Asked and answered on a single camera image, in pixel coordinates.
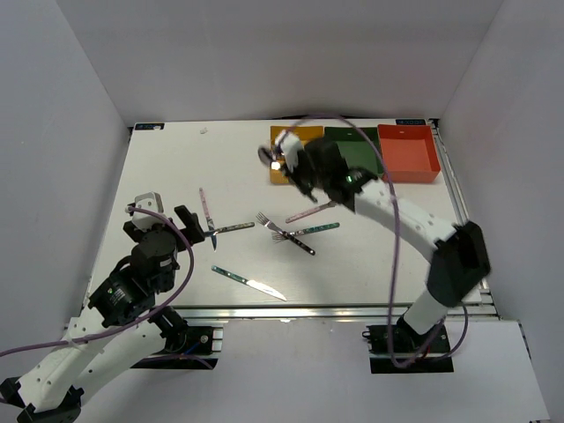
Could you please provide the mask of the green handled knife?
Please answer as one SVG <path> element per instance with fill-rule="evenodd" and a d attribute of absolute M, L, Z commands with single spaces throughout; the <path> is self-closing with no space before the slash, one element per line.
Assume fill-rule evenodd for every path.
<path fill-rule="evenodd" d="M 270 297 L 276 298 L 280 301 L 287 301 L 287 298 L 285 297 L 284 294 L 282 294 L 281 292 L 279 292 L 278 290 L 276 290 L 275 288 L 268 286 L 262 282 L 256 281 L 254 279 L 248 279 L 248 278 L 244 278 L 238 274 L 232 273 L 231 271 L 228 271 L 226 269 L 220 268 L 216 265 L 213 265 L 211 267 L 211 270 L 225 278 L 229 278 L 232 281 L 235 281 L 239 284 L 242 284 L 244 286 L 250 287 L 252 289 L 255 289 L 261 293 L 265 293 L 267 295 L 269 295 Z"/>

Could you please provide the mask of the pink handled knife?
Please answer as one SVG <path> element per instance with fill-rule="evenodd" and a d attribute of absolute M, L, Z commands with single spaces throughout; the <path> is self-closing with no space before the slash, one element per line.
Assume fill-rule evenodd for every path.
<path fill-rule="evenodd" d="M 203 188 L 199 189 L 199 196 L 200 196 L 200 201 L 201 201 L 201 204 L 202 204 L 202 207 L 203 207 L 206 224 L 208 226 L 208 232 L 210 233 L 212 248 L 213 248 L 213 251 L 216 251 L 217 250 L 217 235 L 216 235 L 216 231 L 215 231 L 215 225 L 214 225 L 213 219 L 210 215 L 206 195 L 205 195 Z"/>

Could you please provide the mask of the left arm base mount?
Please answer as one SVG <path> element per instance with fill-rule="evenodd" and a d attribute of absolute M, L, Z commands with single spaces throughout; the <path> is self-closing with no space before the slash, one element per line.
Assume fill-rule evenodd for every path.
<path fill-rule="evenodd" d="M 157 328 L 164 346 L 132 365 L 135 369 L 213 370 L 223 342 L 218 325 L 188 323 L 173 308 L 163 308 L 147 320 Z"/>

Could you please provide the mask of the green handled spoon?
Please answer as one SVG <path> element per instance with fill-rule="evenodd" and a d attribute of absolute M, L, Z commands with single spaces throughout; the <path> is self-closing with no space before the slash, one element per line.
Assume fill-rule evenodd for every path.
<path fill-rule="evenodd" d="M 260 161 L 271 170 L 279 170 L 281 168 L 277 156 L 267 146 L 260 146 L 257 150 Z"/>

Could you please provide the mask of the green handled fork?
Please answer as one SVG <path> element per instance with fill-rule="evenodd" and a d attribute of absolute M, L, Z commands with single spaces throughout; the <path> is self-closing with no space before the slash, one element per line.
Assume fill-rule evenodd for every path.
<path fill-rule="evenodd" d="M 290 232 L 290 235 L 294 236 L 294 237 L 300 237 L 300 236 L 308 235 L 308 234 L 318 234 L 318 233 L 321 233 L 321 232 L 337 229 L 339 227 L 340 227 L 340 224 L 338 222 L 334 222 L 334 223 L 329 223 L 329 224 L 325 224 L 325 225 L 311 226 L 311 227 L 304 228 L 304 229 L 301 229 L 301 230 L 292 231 L 292 232 Z M 272 232 L 271 238 L 275 242 L 286 241 L 286 238 L 282 234 L 279 234 L 277 232 Z"/>

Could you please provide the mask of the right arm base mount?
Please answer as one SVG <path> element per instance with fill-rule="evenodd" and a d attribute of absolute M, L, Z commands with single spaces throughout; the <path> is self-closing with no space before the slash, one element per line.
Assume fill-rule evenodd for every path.
<path fill-rule="evenodd" d="M 433 342 L 421 350 L 403 329 L 393 327 L 393 348 L 398 361 L 415 357 L 415 361 L 406 368 L 396 367 L 388 349 L 387 326 L 370 325 L 361 333 L 367 342 L 370 372 L 372 375 L 412 375 L 412 374 L 450 374 L 454 372 L 451 357 L 442 358 L 451 351 L 451 344 L 446 328 L 442 326 Z"/>

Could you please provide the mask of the dark handled fork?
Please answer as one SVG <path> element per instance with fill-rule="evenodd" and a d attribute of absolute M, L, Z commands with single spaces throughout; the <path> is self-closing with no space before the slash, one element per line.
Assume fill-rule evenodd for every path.
<path fill-rule="evenodd" d="M 268 219 L 263 213 L 259 212 L 256 215 L 256 220 L 261 225 L 263 225 L 263 226 L 267 227 L 268 229 L 270 229 L 271 231 L 281 235 L 284 239 L 286 239 L 286 240 L 290 241 L 291 243 L 293 243 L 294 245 L 298 246 L 300 249 L 307 252 L 311 256 L 315 255 L 315 251 L 312 248 L 310 248 L 308 245 L 306 245 L 305 243 L 298 240 L 295 236 L 291 235 L 287 231 L 285 231 L 282 228 L 280 228 L 279 226 L 277 226 L 274 222 L 272 222 L 270 219 Z"/>

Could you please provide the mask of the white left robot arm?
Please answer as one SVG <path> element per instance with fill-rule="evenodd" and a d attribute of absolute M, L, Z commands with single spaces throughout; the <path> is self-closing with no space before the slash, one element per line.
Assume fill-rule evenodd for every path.
<path fill-rule="evenodd" d="M 177 206 L 178 228 L 154 201 L 127 208 L 124 232 L 131 252 L 117 262 L 90 295 L 63 338 L 47 343 L 49 354 L 33 369 L 1 384 L 1 400 L 18 407 L 19 422 L 73 422 L 89 395 L 149 355 L 175 352 L 189 337 L 189 326 L 157 295 L 182 291 L 175 274 L 179 253 L 205 239 L 195 213 Z"/>

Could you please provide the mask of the dark handled knife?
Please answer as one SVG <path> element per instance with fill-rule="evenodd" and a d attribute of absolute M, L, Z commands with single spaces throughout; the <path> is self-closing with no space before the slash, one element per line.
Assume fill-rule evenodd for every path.
<path fill-rule="evenodd" d="M 231 225 L 231 226 L 222 226 L 222 227 L 214 228 L 212 230 L 204 232 L 204 236 L 205 237 L 212 237 L 213 235 L 231 233 L 231 232 L 235 232 L 235 231 L 238 231 L 238 230 L 249 229 L 249 228 L 252 228 L 254 226 L 255 226 L 255 222 L 245 222 L 245 223 L 240 223 L 240 224 Z"/>

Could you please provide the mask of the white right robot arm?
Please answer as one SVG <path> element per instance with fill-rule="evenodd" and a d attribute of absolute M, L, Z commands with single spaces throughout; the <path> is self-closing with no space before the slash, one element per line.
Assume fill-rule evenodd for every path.
<path fill-rule="evenodd" d="M 335 142 L 317 138 L 306 145 L 294 135 L 277 141 L 286 177 L 308 196 L 313 189 L 351 212 L 399 232 L 429 262 L 426 288 L 402 315 L 399 344 L 416 352 L 430 339 L 430 330 L 457 307 L 491 271 L 479 225 L 462 225 L 435 217 L 392 194 L 384 181 L 364 167 L 350 167 Z"/>

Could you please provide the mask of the pink handled fork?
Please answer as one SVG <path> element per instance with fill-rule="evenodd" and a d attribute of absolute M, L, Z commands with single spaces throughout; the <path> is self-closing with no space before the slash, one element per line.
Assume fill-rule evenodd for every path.
<path fill-rule="evenodd" d="M 336 202 L 334 201 L 329 201 L 325 204 L 321 204 L 321 205 L 317 205 L 316 207 L 310 208 L 308 210 L 305 211 L 301 211 L 299 213 L 294 214 L 293 216 L 290 216 L 288 218 L 286 218 L 285 222 L 287 224 L 293 223 L 297 220 L 300 219 L 305 219 L 306 217 L 312 216 L 314 214 L 317 214 L 318 212 L 322 212 L 324 210 L 330 209 L 332 207 L 335 207 L 337 205 Z"/>

